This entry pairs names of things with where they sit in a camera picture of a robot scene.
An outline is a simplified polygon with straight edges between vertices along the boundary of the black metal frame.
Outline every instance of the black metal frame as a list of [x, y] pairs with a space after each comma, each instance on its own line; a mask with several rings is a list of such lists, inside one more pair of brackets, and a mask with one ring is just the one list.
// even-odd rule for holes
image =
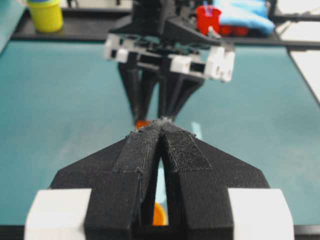
[[[24, 225], [0, 225], [0, 240], [23, 240]], [[175, 230], [169, 226], [144, 226], [137, 229], [137, 239], [176, 240]], [[320, 225], [295, 225], [295, 240], [320, 239]]]
[[[306, 19], [319, 19], [320, 16], [297, 16], [297, 15], [275, 15], [274, 1], [270, 8], [269, 16], [276, 24], [283, 21], [304, 21]], [[15, 29], [11, 39], [13, 40], [49, 40], [49, 41], [90, 41], [104, 43], [108, 31], [111, 30], [116, 21], [131, 13], [129, 9], [86, 9], [86, 8], [64, 8], [64, 28], [56, 33], [36, 32], [29, 11], [26, 10]], [[223, 41], [235, 45], [257, 45], [257, 46], [281, 46], [299, 50], [320, 50], [320, 41], [291, 41], [281, 40], [277, 33], [268, 37], [261, 36], [256, 32], [246, 37], [224, 37]]]

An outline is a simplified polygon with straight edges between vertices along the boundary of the orange object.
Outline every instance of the orange object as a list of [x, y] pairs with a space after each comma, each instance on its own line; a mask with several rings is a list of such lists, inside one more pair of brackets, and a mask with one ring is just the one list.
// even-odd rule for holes
[[154, 226], [168, 225], [168, 217], [165, 212], [165, 209], [159, 203], [156, 203], [156, 202], [154, 203], [153, 225]]
[[229, 25], [221, 25], [219, 34], [222, 36], [229, 36], [232, 33], [232, 27]]
[[234, 26], [232, 27], [232, 34], [237, 37], [244, 37], [248, 34], [249, 28], [245, 26]]
[[212, 26], [213, 29], [219, 33], [220, 23], [219, 16], [221, 11], [211, 5], [199, 6], [196, 8], [196, 28], [204, 35], [209, 32], [209, 27]]
[[143, 128], [145, 126], [148, 126], [152, 121], [146, 121], [146, 120], [138, 120], [135, 124], [136, 129]]

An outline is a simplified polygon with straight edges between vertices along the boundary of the black fabric pad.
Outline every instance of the black fabric pad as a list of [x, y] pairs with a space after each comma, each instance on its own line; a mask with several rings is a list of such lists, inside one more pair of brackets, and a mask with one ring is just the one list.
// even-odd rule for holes
[[228, 188], [269, 188], [259, 169], [166, 119], [59, 170], [50, 187], [92, 189], [88, 240], [131, 239], [152, 224], [160, 157], [170, 227], [190, 240], [233, 238]]

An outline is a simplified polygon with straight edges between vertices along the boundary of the white surface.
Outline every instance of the white surface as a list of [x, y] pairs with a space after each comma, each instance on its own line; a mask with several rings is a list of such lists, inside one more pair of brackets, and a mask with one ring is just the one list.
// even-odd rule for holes
[[278, 9], [284, 14], [304, 13], [320, 7], [318, 0], [278, 0]]
[[209, 56], [207, 58], [204, 75], [212, 78], [219, 79], [221, 76], [221, 69], [224, 64], [225, 48], [222, 46], [212, 46], [210, 48]]
[[40, 190], [27, 215], [24, 240], [85, 240], [91, 189]]
[[[121, 0], [120, 5], [116, 5], [116, 0], [78, 0], [80, 8], [132, 8], [132, 0]], [[67, 0], [61, 1], [61, 7], [68, 6]]]
[[292, 216], [280, 189], [228, 188], [234, 240], [294, 240]]
[[129, 51], [121, 48], [116, 52], [115, 60], [119, 63], [125, 64], [128, 61]]
[[174, 56], [171, 61], [170, 71], [175, 73], [188, 74], [192, 57], [190, 56]]
[[320, 51], [291, 51], [290, 54], [302, 70], [302, 74], [310, 86], [314, 96], [317, 98], [318, 102], [320, 102]]

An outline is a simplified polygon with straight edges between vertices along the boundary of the white plastic block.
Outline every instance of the white plastic block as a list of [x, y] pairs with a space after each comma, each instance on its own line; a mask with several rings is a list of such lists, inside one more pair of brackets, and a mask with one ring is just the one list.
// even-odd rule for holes
[[188, 74], [190, 72], [190, 66], [192, 57], [190, 56], [174, 56], [171, 61], [170, 71], [181, 74]]
[[228, 188], [233, 240], [294, 240], [294, 224], [280, 189]]
[[104, 45], [104, 58], [112, 59], [112, 50], [116, 50], [120, 47], [120, 37], [116, 34], [108, 34], [108, 37]]
[[24, 240], [85, 240], [91, 189], [40, 190], [27, 215]]
[[204, 75], [212, 79], [220, 78], [224, 56], [225, 48], [223, 46], [212, 46], [204, 67]]
[[224, 83], [228, 83], [232, 79], [235, 66], [236, 54], [234, 51], [225, 51], [223, 65], [221, 66], [220, 79]]
[[119, 63], [125, 64], [128, 61], [129, 51], [121, 48], [116, 52], [115, 60]]

